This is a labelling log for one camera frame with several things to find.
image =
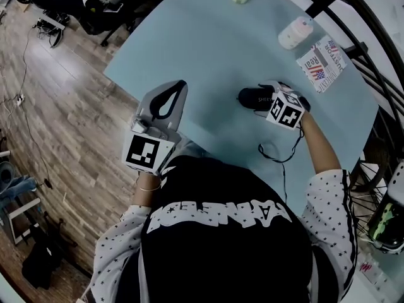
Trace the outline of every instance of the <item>american flag sticker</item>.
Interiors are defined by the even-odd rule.
[[[330,46],[331,52],[333,53],[338,52],[338,47],[335,45],[334,41],[329,40],[328,45]]]
[[[311,68],[307,68],[310,71],[311,76],[317,81],[326,77],[324,73],[324,69],[322,65],[313,66]]]

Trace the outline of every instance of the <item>bracelet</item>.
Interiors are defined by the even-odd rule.
[[[139,187],[139,188],[141,191],[144,191],[144,192],[152,192],[152,191],[156,191],[157,189],[160,189],[160,186],[161,186],[161,183],[155,189],[143,189],[142,187]]]

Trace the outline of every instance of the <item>light blue table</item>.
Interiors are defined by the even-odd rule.
[[[218,159],[250,168],[283,197],[282,166],[265,160],[257,149],[270,142],[273,157],[287,158],[297,131],[241,107],[236,98],[242,88],[272,79],[302,92],[347,169],[359,158],[377,113],[369,87],[346,55],[348,66],[326,92],[317,94],[305,77],[295,60],[325,35],[318,25],[297,49],[279,45],[279,32],[303,14],[289,0],[248,0],[243,5],[165,0],[128,38],[105,74],[138,100],[164,82],[187,81],[179,131]],[[288,205],[300,214],[307,181],[314,175],[304,140],[285,168]]]

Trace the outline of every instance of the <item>black cable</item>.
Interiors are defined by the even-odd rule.
[[[20,91],[18,92],[18,96],[21,96],[21,91],[23,90],[24,82],[25,82],[25,77],[27,76],[27,62],[25,61],[25,52],[27,51],[28,43],[30,42],[30,32],[33,30],[34,27],[31,27],[28,31],[27,35],[27,43],[25,44],[24,52],[23,52],[23,62],[25,64],[25,70],[24,70],[24,77],[23,77],[23,83],[21,83],[21,88]]]
[[[51,13],[48,13],[46,11],[44,11],[44,14],[47,16],[51,16],[51,18],[53,18],[56,22],[61,23],[62,25],[67,25],[67,23],[69,22],[69,15],[64,14],[64,13],[56,13],[56,15],[53,15]],[[37,23],[37,28],[38,28],[38,34],[37,37],[39,39],[43,39],[44,36],[48,36],[48,41],[49,41],[49,45],[51,48],[56,47],[56,45],[61,41],[62,36],[63,36],[63,30],[61,30],[58,27],[53,26],[50,27],[51,24],[49,24],[47,21],[41,20],[38,21]],[[52,37],[55,37],[55,43],[52,43]]]
[[[38,148],[38,151],[39,151],[40,159],[42,160],[42,162],[44,163],[44,166],[45,166],[45,168],[46,168],[47,179],[48,179],[48,181],[51,181],[50,178],[49,178],[48,166],[46,165],[45,160],[44,160],[44,158],[43,158],[43,156],[42,156],[42,151],[40,150],[40,147],[39,147],[38,143],[35,141],[35,139],[34,139],[33,136],[32,136],[30,124],[28,123],[27,113],[25,112],[25,109],[24,109],[24,105],[23,105],[23,104],[21,104],[21,108],[23,109],[23,112],[24,112],[25,121],[27,122],[27,127],[28,127],[28,132],[29,132],[29,134],[30,134],[30,137],[31,137],[32,141],[36,144],[36,146],[37,146],[37,148]]]
[[[16,94],[13,98],[6,98],[3,101],[0,102],[0,105],[2,105],[3,103],[9,102],[9,101],[14,101],[16,98],[18,98],[20,95]]]
[[[14,99],[15,99],[16,97],[20,97],[20,96],[21,96],[21,91],[22,91],[22,89],[23,89],[23,87],[24,87],[25,77],[27,76],[27,67],[28,67],[28,66],[27,66],[27,62],[25,61],[25,52],[27,51],[28,43],[29,43],[29,41],[30,41],[30,32],[31,32],[32,29],[34,29],[34,27],[31,27],[31,29],[29,29],[29,31],[28,31],[27,44],[25,45],[24,52],[23,52],[23,62],[24,62],[24,64],[25,64],[23,81],[22,81],[22,84],[21,84],[20,92],[17,94],[17,96],[14,97]],[[44,182],[43,182],[42,184],[40,184],[39,186],[46,184],[47,187],[49,187],[49,188],[52,189],[51,179],[50,179],[50,177],[49,177],[48,166],[47,166],[46,163],[45,163],[45,160],[44,160],[44,158],[43,158],[43,156],[42,156],[42,152],[41,152],[41,149],[40,149],[38,143],[35,141],[35,139],[34,139],[33,136],[32,136],[31,128],[30,128],[30,125],[29,125],[29,123],[28,123],[27,113],[25,112],[23,103],[21,103],[21,108],[22,108],[23,113],[24,113],[24,116],[25,116],[25,121],[27,122],[27,127],[28,127],[28,132],[29,132],[29,134],[30,134],[30,137],[31,137],[32,141],[36,144],[36,146],[37,146],[37,148],[38,148],[38,151],[39,151],[40,159],[41,159],[42,162],[44,163],[44,166],[45,166],[45,169],[46,169],[47,179],[44,179]]]
[[[263,146],[262,144],[259,144],[259,145],[258,145],[258,151],[260,152],[260,154],[261,154],[262,156],[264,156],[266,159],[272,160],[272,161],[275,162],[275,163],[280,163],[280,164],[282,164],[282,169],[283,169],[283,191],[285,192],[285,204],[287,204],[287,201],[288,201],[288,194],[286,193],[286,170],[285,170],[285,165],[284,165],[283,163],[286,163],[286,162],[288,162],[289,160],[292,159],[292,157],[295,155],[296,147],[297,147],[297,145],[299,144],[299,141],[304,137],[304,131],[303,131],[303,129],[302,129],[302,122],[300,122],[299,129],[300,129],[300,131],[299,131],[299,137],[297,138],[297,140],[296,140],[296,142],[295,142],[295,145],[292,147],[292,153],[291,153],[290,156],[289,156],[287,159],[285,159],[285,160],[279,160],[279,159],[270,157],[269,155],[267,155],[267,154],[264,152],[264,146]]]

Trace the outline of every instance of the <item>cable on floor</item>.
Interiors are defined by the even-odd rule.
[[[21,99],[22,99],[21,93],[22,93],[22,90],[23,90],[23,87],[24,87],[25,78],[27,77],[27,69],[28,69],[27,62],[26,62],[26,60],[25,60],[25,52],[27,51],[27,47],[28,47],[28,44],[29,44],[29,42],[30,42],[30,33],[31,33],[31,30],[33,30],[34,28],[35,28],[35,26],[31,27],[31,29],[29,29],[29,31],[28,31],[28,34],[27,34],[27,43],[25,44],[25,48],[24,48],[24,51],[23,51],[23,62],[24,62],[25,68],[24,68],[24,76],[23,76],[23,81],[22,81],[22,83],[21,83],[20,91],[19,91],[18,94],[15,95],[13,98],[3,99],[3,101],[0,102],[0,105],[1,105],[1,104],[5,104],[5,102],[8,102],[8,101],[15,100],[16,98],[21,98]],[[11,111],[6,107],[6,110],[9,112],[8,119],[11,118],[11,115],[13,114],[13,111],[14,111],[15,107],[16,107],[16,104],[14,104],[13,109],[12,109]],[[28,121],[28,116],[27,116],[27,113],[26,113],[26,111],[25,111],[25,108],[24,108],[23,103],[21,103],[21,109],[22,109],[22,111],[23,111],[23,113],[24,113],[25,122],[27,123],[27,128],[28,128],[28,132],[29,132],[30,138],[31,138],[31,140],[35,143],[35,145],[37,146],[38,151],[39,151],[40,159],[41,159],[41,161],[42,161],[42,163],[44,164],[45,169],[46,169],[46,176],[47,176],[47,178],[45,178],[45,179],[44,179],[44,182],[41,183],[41,184],[39,184],[39,186],[42,186],[42,185],[45,184],[48,188],[53,189],[52,184],[51,184],[51,179],[50,179],[50,177],[49,177],[49,169],[48,169],[48,166],[46,165],[46,162],[45,162],[45,160],[44,160],[44,157],[42,156],[42,151],[41,151],[41,149],[40,149],[38,143],[35,141],[35,138],[32,136],[31,127],[30,127],[30,124],[29,124],[29,121]]]
[[[14,99],[16,99],[18,97],[18,95],[16,95],[14,98],[9,98],[9,99],[4,99],[4,96],[6,95],[6,90],[7,90],[7,80],[6,77],[3,75],[3,69],[2,67],[0,67],[0,77],[4,78],[4,86],[3,86],[3,101],[0,102],[0,105],[3,104],[4,108],[7,110],[8,112],[8,116],[7,116],[7,120],[6,120],[6,125],[7,128],[10,129],[11,128],[11,115],[13,114],[16,104],[13,104],[13,108],[11,109],[11,111],[7,108],[6,106],[6,102],[9,101],[13,101]]]

